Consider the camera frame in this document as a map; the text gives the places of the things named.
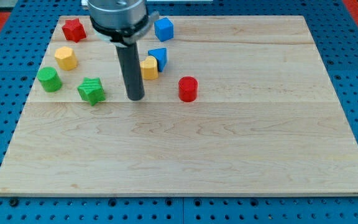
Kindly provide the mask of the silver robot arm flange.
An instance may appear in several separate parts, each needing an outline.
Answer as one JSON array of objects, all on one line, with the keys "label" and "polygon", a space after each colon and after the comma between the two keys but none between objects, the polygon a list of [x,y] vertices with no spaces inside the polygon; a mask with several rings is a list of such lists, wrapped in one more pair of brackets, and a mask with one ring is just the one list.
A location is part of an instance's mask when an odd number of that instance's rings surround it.
[{"label": "silver robot arm flange", "polygon": [[128,47],[143,38],[160,17],[149,12],[145,0],[82,0],[94,33],[117,47]]}]

